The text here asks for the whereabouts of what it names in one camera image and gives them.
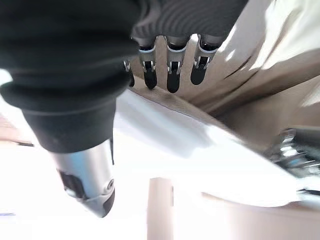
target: beige fabric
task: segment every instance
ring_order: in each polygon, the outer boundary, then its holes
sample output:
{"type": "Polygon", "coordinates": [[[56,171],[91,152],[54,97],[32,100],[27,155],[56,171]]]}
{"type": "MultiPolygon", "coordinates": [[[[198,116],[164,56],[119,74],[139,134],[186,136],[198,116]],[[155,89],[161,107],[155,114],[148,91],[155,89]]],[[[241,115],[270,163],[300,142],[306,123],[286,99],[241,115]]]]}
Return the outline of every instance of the beige fabric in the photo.
{"type": "Polygon", "coordinates": [[[312,92],[319,90],[320,76],[317,76],[275,95],[245,104],[223,115],[220,120],[256,150],[263,152],[285,128],[307,125],[309,120],[320,124],[320,114],[302,107],[312,92]]]}

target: metal bracket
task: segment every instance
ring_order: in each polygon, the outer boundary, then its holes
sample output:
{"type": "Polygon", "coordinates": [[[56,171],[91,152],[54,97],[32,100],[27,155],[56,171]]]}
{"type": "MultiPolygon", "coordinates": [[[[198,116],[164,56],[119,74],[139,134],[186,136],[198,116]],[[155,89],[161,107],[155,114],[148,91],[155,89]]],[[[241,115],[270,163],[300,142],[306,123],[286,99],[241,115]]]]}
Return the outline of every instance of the metal bracket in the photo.
{"type": "Polygon", "coordinates": [[[200,46],[200,41],[201,41],[201,36],[199,35],[199,39],[196,44],[196,49],[195,49],[195,53],[194,53],[194,66],[196,69],[198,69],[201,58],[207,58],[206,63],[203,67],[203,69],[207,69],[209,63],[212,61],[216,52],[218,51],[218,48],[216,48],[214,50],[210,50],[210,51],[204,50],[200,46]]]}
{"type": "Polygon", "coordinates": [[[146,62],[150,62],[151,72],[154,72],[156,70],[156,45],[150,50],[139,49],[139,59],[145,73],[148,71],[146,62]]]}

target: robotic hand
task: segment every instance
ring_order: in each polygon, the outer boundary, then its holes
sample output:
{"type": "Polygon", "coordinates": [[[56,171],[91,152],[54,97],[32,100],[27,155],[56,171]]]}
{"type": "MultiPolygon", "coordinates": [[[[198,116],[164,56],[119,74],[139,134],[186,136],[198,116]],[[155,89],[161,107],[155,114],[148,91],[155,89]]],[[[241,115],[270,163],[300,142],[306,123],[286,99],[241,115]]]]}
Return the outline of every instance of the robotic hand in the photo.
{"type": "Polygon", "coordinates": [[[155,40],[165,36],[174,93],[190,35],[199,34],[191,74],[198,85],[247,1],[2,1],[0,68],[13,81],[0,93],[53,156],[65,191],[104,217],[115,199],[116,97],[134,85],[130,59],[139,54],[154,88],[155,40]]]}

